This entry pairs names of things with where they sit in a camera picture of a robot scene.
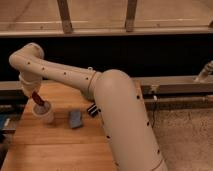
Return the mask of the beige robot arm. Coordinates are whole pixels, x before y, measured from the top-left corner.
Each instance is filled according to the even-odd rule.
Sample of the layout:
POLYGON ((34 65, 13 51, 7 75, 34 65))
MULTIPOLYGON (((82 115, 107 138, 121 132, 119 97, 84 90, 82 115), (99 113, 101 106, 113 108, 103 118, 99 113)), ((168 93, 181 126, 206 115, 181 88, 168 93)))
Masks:
POLYGON ((125 72, 117 69, 98 72, 49 62, 36 43, 13 52, 9 63, 19 71, 22 91, 28 97, 48 78, 76 88, 93 100, 118 171, 168 171, 143 97, 125 72))

